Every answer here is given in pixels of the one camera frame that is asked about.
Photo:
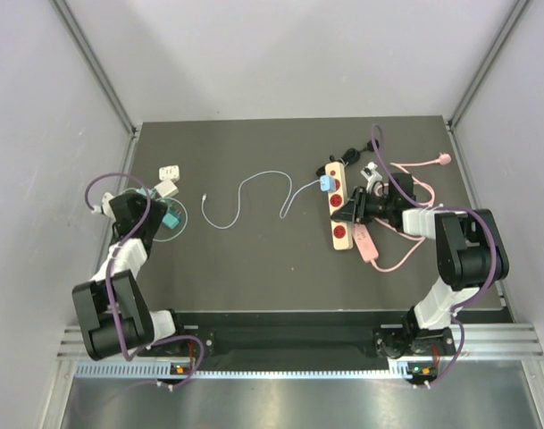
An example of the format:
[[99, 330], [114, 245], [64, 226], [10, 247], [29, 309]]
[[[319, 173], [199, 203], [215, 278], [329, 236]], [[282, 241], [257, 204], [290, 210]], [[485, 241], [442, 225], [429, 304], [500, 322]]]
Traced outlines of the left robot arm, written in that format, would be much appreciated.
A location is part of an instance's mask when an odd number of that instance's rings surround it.
[[166, 204], [139, 193], [104, 196], [102, 212], [113, 219], [108, 255], [90, 280], [72, 290], [81, 336], [95, 361], [155, 343], [173, 355], [188, 346], [173, 311], [151, 312], [137, 284], [166, 211]]

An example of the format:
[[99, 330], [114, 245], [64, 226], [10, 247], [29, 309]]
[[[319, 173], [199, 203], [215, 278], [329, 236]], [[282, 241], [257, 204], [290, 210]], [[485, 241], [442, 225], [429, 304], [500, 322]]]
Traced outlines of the blue usb charger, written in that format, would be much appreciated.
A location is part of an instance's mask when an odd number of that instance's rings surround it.
[[337, 180], [330, 175], [322, 175], [319, 179], [319, 183], [322, 192], [334, 192], [338, 189]]

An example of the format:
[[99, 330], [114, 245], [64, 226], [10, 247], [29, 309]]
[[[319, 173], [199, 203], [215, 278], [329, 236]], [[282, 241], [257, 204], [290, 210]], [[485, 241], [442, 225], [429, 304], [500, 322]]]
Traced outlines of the white cube charger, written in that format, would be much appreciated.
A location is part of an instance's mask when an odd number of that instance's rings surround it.
[[155, 185], [159, 198], [172, 198], [179, 193], [179, 189], [172, 180], [164, 180]]

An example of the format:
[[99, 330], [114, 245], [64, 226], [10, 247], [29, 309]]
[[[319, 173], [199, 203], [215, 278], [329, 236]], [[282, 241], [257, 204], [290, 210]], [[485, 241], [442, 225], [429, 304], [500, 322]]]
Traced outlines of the turquoise usb charger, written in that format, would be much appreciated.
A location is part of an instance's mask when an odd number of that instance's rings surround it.
[[166, 228], [170, 230], [176, 229], [180, 225], [180, 222], [181, 222], [180, 214], [175, 212], [168, 212], [167, 214], [164, 215], [162, 220], [163, 226], [165, 226]]

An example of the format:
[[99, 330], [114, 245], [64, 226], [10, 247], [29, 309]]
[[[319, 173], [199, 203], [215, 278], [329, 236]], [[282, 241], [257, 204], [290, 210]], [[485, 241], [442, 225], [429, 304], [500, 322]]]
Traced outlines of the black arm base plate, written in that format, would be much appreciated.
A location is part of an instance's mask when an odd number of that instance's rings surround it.
[[209, 357], [224, 356], [232, 351], [273, 352], [325, 351], [358, 352], [366, 358], [450, 357], [455, 344], [450, 329], [424, 332], [409, 338], [401, 327], [351, 325], [193, 325], [182, 324], [179, 334], [197, 336], [205, 342]]

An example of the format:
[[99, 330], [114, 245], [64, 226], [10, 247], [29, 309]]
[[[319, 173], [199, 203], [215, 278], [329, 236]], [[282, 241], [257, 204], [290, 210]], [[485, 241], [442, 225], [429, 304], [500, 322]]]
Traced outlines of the beige red power strip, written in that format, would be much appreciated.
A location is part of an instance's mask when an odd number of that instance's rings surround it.
[[[325, 165], [326, 175], [334, 180], [335, 190], [328, 191], [329, 211], [333, 215], [347, 201], [347, 181], [345, 167], [339, 161]], [[331, 220], [331, 238], [335, 250], [349, 250], [353, 247], [353, 238], [349, 223]]]

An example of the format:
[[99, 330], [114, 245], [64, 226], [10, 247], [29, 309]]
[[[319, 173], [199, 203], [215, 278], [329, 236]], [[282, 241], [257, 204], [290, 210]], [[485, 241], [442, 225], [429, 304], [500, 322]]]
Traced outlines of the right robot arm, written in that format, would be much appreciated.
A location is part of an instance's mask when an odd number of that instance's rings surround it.
[[381, 193], [355, 188], [348, 199], [338, 200], [331, 220], [355, 231], [382, 220], [405, 235], [435, 242], [437, 281], [406, 312], [399, 328], [375, 333], [379, 352], [388, 358], [427, 353], [446, 344], [458, 312], [509, 272], [509, 259], [490, 210], [425, 206], [417, 201], [414, 178], [407, 172], [391, 174]]

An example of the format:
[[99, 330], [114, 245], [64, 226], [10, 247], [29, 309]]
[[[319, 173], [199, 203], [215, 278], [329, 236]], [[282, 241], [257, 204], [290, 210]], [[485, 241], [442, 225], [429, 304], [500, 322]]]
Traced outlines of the pink power strip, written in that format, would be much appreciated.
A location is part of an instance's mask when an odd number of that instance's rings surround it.
[[379, 257], [379, 251], [365, 225], [353, 225], [353, 240], [364, 262], [371, 263]]

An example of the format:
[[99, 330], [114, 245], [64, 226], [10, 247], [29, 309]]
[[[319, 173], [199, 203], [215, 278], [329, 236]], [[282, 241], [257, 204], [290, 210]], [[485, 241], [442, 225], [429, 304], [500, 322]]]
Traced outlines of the white square adapter plug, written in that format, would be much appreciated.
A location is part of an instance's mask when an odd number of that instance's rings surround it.
[[158, 170], [159, 181], [178, 182], [180, 180], [180, 167], [175, 165], [167, 165]]

